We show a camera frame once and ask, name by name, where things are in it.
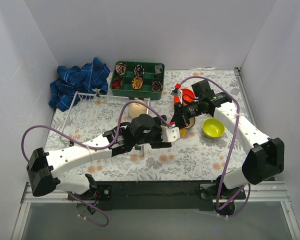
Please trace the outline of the dark brown patterned bowl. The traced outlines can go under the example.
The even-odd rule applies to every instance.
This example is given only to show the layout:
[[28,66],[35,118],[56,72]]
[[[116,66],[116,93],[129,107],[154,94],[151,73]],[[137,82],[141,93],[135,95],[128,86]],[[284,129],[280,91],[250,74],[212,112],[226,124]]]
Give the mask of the dark brown patterned bowl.
[[195,117],[191,117],[188,119],[188,121],[185,121],[185,129],[191,129],[196,123],[196,118]]

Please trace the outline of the yellow bowl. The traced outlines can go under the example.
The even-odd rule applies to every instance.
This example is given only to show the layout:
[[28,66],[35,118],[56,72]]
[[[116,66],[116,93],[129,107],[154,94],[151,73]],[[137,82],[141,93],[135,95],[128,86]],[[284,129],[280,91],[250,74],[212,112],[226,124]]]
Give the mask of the yellow bowl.
[[181,138],[183,138],[186,133],[187,133],[187,130],[185,128],[179,129],[179,135]]

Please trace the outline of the orange bowl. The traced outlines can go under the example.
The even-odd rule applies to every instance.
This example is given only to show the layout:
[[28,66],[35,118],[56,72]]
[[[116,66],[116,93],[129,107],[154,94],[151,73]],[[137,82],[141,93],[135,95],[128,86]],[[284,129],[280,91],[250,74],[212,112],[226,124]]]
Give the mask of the orange bowl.
[[173,98],[174,103],[182,103],[184,106],[190,104],[196,100],[194,92],[188,88],[180,89],[180,96]]

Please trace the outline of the lime green bowl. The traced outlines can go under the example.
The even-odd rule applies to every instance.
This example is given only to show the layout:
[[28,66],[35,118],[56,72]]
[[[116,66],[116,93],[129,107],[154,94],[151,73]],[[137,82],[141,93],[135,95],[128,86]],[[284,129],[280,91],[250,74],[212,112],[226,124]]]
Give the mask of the lime green bowl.
[[215,118],[206,119],[202,124],[204,135],[210,139],[217,139],[225,133],[225,126]]

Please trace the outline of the cream beige bowl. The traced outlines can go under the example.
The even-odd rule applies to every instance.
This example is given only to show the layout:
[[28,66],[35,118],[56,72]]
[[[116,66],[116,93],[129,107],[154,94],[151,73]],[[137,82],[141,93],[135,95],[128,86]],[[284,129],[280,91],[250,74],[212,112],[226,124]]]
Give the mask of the cream beige bowl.
[[146,114],[146,113],[147,113],[147,108],[144,105],[136,102],[129,104],[128,114],[131,118],[137,118],[141,114]]

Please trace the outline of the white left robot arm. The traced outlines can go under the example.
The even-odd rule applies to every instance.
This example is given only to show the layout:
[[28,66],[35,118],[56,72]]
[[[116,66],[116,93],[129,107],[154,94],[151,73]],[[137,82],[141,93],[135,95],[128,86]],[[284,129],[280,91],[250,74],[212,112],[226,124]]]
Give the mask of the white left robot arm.
[[180,131],[175,125],[167,127],[159,117],[141,114],[84,143],[53,151],[37,148],[26,166],[32,194],[41,197],[59,190],[91,200],[97,193],[96,182],[89,174],[72,174],[73,168],[128,153],[144,144],[153,149],[170,148],[179,138]]

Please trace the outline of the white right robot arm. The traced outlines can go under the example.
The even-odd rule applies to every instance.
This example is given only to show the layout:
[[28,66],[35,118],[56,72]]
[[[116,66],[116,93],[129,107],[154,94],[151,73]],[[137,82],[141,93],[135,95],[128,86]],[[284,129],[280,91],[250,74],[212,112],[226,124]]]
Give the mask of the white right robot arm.
[[179,128],[190,124],[190,119],[208,114],[221,122],[233,135],[229,153],[238,141],[246,158],[238,169],[225,169],[216,180],[216,197],[234,198],[245,185],[257,185],[284,171],[285,144],[280,138],[271,138],[258,130],[241,115],[240,105],[224,89],[215,93],[210,87],[212,80],[201,77],[192,84],[195,98],[192,102],[174,104],[172,123]]

